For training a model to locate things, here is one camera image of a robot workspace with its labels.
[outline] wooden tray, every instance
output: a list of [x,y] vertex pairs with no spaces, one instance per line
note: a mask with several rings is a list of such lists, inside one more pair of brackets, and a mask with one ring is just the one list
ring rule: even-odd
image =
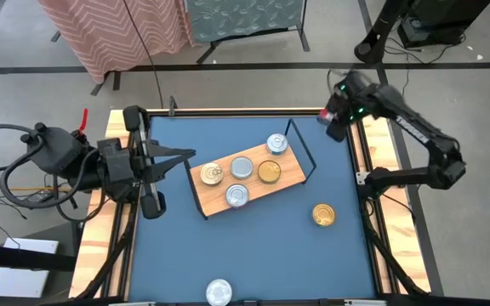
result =
[[[253,174],[247,179],[237,179],[231,175],[231,161],[238,156],[246,156],[253,161]],[[281,167],[281,177],[274,184],[262,183],[258,177],[258,168],[261,162],[272,160]],[[265,144],[255,146],[248,150],[243,150],[230,156],[222,157],[216,161],[223,170],[223,178],[220,184],[212,187],[202,182],[201,171],[203,165],[191,169],[191,178],[196,188],[197,200],[200,203],[201,209],[206,217],[212,216],[215,213],[220,213],[226,209],[231,209],[231,206],[226,203],[226,190],[232,184],[243,184],[247,187],[249,193],[249,203],[254,205],[252,201],[266,196],[276,191],[285,189],[295,184],[303,183],[305,175],[300,167],[296,156],[290,145],[284,154],[280,156],[272,155],[266,148]]]

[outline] wooden frame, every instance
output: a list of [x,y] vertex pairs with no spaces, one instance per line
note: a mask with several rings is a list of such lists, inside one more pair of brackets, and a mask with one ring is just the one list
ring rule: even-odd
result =
[[[201,114],[203,111],[237,111],[241,114],[246,114],[248,111],[273,111],[276,116],[278,111],[296,112],[301,111],[319,111],[320,108],[256,108],[256,109],[188,109],[184,111],[195,112]],[[152,115],[168,113],[168,110],[149,110]],[[378,119],[374,121],[371,117],[364,118],[364,128],[366,131],[369,153],[375,167],[386,167],[390,170],[398,169],[398,161],[396,158],[395,148],[390,137],[387,121]],[[361,171],[366,171],[366,163],[361,145],[358,141],[358,129],[352,127],[352,133],[355,136],[355,152]],[[128,132],[124,128],[122,111],[112,110],[109,116],[109,122],[105,132],[106,138],[120,138],[122,145],[128,142]],[[405,189],[391,188],[387,195],[396,198],[398,201],[407,203],[407,194]],[[90,200],[88,211],[91,212],[99,204],[100,193],[94,192]],[[385,226],[390,240],[390,248],[392,254],[400,265],[404,268],[407,274],[413,281],[425,291],[430,290],[430,285],[426,270],[424,267],[423,257],[421,255],[417,233],[413,225],[409,211],[405,207],[395,204],[393,201],[382,197],[380,199],[383,215],[385,217]],[[109,240],[111,237],[111,227],[116,213],[116,205],[113,202],[105,204],[98,217],[90,220],[85,224],[83,231],[83,239],[77,257],[77,265],[71,283],[69,297],[75,297],[82,292],[88,283],[94,278],[100,266],[106,259],[109,249]],[[123,232],[128,220],[129,207],[125,207],[122,211],[122,222],[120,233]],[[379,273],[382,279],[383,292],[390,292],[389,276],[387,273],[385,261],[377,252],[377,260],[379,263]],[[117,260],[111,274],[111,286],[109,295],[117,295],[117,285],[120,277],[120,267],[122,265],[122,255]],[[126,294],[128,296],[128,284],[126,286]]]

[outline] tin can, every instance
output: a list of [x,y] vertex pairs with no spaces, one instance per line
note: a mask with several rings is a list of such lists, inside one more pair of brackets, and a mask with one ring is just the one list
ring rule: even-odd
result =
[[226,202],[233,208],[239,208],[248,202],[248,189],[242,184],[233,184],[226,190]]
[[311,216],[315,223],[322,227],[330,226],[336,220],[336,212],[330,205],[324,203],[315,205]]
[[274,184],[281,177],[281,167],[274,161],[263,161],[259,166],[259,179],[265,184]]
[[231,301],[231,286],[226,280],[218,279],[209,283],[205,297],[211,306],[226,306]]
[[231,175],[236,179],[248,179],[253,174],[253,161],[245,156],[239,156],[231,161]]
[[222,167],[215,162],[206,163],[203,165],[200,175],[203,183],[209,186],[216,186],[222,181]]
[[287,137],[283,134],[274,133],[268,137],[265,146],[271,154],[282,155],[288,148]]

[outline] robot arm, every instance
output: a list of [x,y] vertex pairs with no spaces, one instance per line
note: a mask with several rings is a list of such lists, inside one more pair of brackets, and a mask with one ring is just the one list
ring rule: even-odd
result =
[[429,151],[427,167],[398,171],[376,167],[361,186],[361,193],[367,198],[377,199],[394,185],[427,184],[433,189],[447,190],[465,173],[458,140],[410,109],[391,85],[372,83],[362,73],[351,71],[334,86],[326,109],[332,117],[327,133],[337,141],[345,138],[350,124],[372,115],[375,119],[385,117],[396,122]]

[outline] blue patterned fabric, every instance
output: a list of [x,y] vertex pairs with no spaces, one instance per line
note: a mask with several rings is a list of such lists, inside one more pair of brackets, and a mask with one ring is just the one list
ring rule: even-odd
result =
[[303,0],[185,1],[199,43],[296,26],[303,7]]

